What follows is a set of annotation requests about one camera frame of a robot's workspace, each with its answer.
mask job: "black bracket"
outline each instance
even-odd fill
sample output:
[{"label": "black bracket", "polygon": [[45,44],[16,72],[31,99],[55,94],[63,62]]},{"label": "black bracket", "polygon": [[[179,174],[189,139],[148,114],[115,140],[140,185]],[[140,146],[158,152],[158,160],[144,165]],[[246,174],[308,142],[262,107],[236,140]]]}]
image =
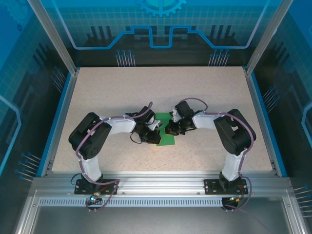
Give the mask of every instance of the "black bracket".
[{"label": "black bracket", "polygon": [[232,184],[230,188],[225,192],[223,187],[220,185],[219,179],[205,179],[204,180],[204,189],[205,195],[241,195],[242,190],[238,187],[242,186],[244,195],[248,194],[248,187],[246,180],[239,179],[235,181],[235,184]]},{"label": "black bracket", "polygon": [[[114,179],[108,179],[108,180],[102,180],[102,183],[110,182],[113,181]],[[74,194],[77,195],[92,195],[96,192],[100,191],[101,195],[110,195],[113,192],[114,187],[116,186],[116,183],[105,185],[105,186],[100,186],[97,187],[97,189],[91,189],[90,184],[86,183],[85,180],[78,179],[76,181],[76,186],[75,186],[75,191]]]}]

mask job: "glass panel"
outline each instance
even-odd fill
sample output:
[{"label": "glass panel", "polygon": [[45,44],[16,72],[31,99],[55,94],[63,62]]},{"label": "glass panel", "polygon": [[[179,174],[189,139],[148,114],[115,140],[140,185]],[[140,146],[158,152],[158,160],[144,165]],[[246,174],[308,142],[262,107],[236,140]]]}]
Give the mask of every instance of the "glass panel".
[{"label": "glass panel", "polygon": [[238,66],[280,0],[42,2],[76,66]]},{"label": "glass panel", "polygon": [[312,185],[311,9],[310,0],[293,1],[254,70],[286,171],[295,188]]},{"label": "glass panel", "polygon": [[26,0],[1,1],[0,22],[0,233],[12,233],[68,71]]}]

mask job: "aluminum frame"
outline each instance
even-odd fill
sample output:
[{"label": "aluminum frame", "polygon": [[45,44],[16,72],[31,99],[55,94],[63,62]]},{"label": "aluminum frame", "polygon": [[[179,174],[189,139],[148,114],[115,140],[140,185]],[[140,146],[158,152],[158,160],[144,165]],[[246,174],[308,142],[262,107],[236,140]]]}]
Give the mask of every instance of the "aluminum frame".
[{"label": "aluminum frame", "polygon": [[[307,234],[304,219],[301,215],[296,197],[293,193],[290,179],[271,174],[245,174],[253,183],[252,197],[281,197],[289,225],[294,234]],[[158,198],[177,199],[187,197],[189,200],[197,198],[226,197],[222,195],[205,195],[203,179],[218,178],[218,173],[110,173],[105,178],[120,178],[120,187],[116,198]],[[42,198],[77,199],[88,198],[88,195],[75,195],[75,187],[70,184],[72,175],[55,174],[53,176],[34,178],[29,197],[25,203],[16,234],[29,234],[36,220],[38,206]]]},{"label": "aluminum frame", "polygon": [[277,31],[280,23],[282,22],[284,16],[288,12],[289,7],[291,6],[293,0],[282,0],[279,6],[277,7],[272,19],[270,20],[265,32],[263,33],[260,42],[258,43],[256,49],[253,52],[248,64],[246,66],[246,72],[250,75],[255,66],[258,64],[262,54],[264,53],[265,49],[269,45],[272,37]]},{"label": "aluminum frame", "polygon": [[264,143],[266,145],[269,158],[270,158],[271,162],[273,163],[272,168],[273,168],[273,170],[276,170],[276,173],[278,176],[282,176],[282,172],[280,170],[280,165],[279,165],[279,162],[277,160],[276,152],[274,150],[272,139],[271,139],[271,136],[269,133],[269,128],[266,124],[264,114],[261,110],[260,100],[259,100],[259,97],[257,95],[253,79],[251,77],[251,74],[247,74],[247,72],[245,72],[245,77],[246,77],[247,85],[248,85],[248,88],[249,88],[249,91],[250,91],[250,94],[251,94],[251,97],[253,100],[254,109],[255,109],[256,115],[257,115],[258,120],[259,120],[259,125],[260,125],[260,129],[261,129],[261,132],[263,135]]},{"label": "aluminum frame", "polygon": [[51,42],[53,43],[54,47],[56,48],[60,58],[63,60],[66,68],[72,74],[76,74],[76,66],[70,57],[62,39],[60,38],[55,26],[53,25],[47,11],[45,10],[44,6],[42,5],[40,0],[28,0],[29,5],[33,9],[34,13],[36,14],[37,18],[39,19],[41,25],[43,26],[45,32],[47,33],[48,37],[50,38]]},{"label": "aluminum frame", "polygon": [[70,101],[73,96],[75,84],[78,78],[79,70],[77,70],[75,75],[71,75],[68,88],[64,97],[64,101],[59,113],[58,121],[56,123],[55,131],[53,133],[52,139],[51,139],[51,146],[49,147],[46,160],[44,162],[43,170],[40,174],[40,176],[46,176],[46,172],[51,169],[49,166],[53,165],[53,160],[55,158],[55,155],[57,153],[59,140],[61,137],[62,129],[65,124],[66,115],[69,109]]}]

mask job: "mounting plate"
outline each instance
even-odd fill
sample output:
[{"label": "mounting plate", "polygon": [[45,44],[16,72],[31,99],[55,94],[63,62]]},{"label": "mounting plate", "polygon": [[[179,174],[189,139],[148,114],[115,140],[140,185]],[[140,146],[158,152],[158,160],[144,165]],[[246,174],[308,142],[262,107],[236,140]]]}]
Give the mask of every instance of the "mounting plate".
[{"label": "mounting plate", "polygon": [[219,184],[219,179],[205,179],[204,180],[205,195],[240,195],[242,194],[242,191],[238,188],[238,185],[243,186],[244,195],[247,195],[248,187],[246,180],[244,179],[240,179],[235,184],[232,184],[231,187],[233,189],[228,189],[227,193],[223,191],[223,188]]},{"label": "mounting plate", "polygon": [[[113,179],[103,180],[102,183],[106,183],[106,182],[110,182],[110,181],[113,181]],[[116,183],[103,186],[101,188],[101,189],[103,189],[101,191],[101,195],[110,195],[110,194],[112,194],[112,191],[113,191],[115,185],[116,185]],[[97,192],[97,191],[91,191],[87,186],[84,186],[84,183],[83,183],[82,179],[78,179],[76,181],[74,194],[77,194],[77,195],[92,195],[95,192]]]}]

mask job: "enclosure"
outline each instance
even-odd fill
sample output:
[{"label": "enclosure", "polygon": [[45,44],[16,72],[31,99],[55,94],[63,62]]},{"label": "enclosure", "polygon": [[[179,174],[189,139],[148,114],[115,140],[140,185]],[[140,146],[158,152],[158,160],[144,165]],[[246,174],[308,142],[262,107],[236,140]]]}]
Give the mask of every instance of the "enclosure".
[{"label": "enclosure", "polygon": [[[311,9],[308,0],[0,2],[0,232],[310,233]],[[227,152],[216,131],[197,129],[157,146],[108,137],[99,166],[120,183],[89,214],[68,142],[86,114],[152,101],[157,116],[189,97],[213,113],[239,109],[256,133],[243,212],[220,208],[231,195],[206,193]]]}]

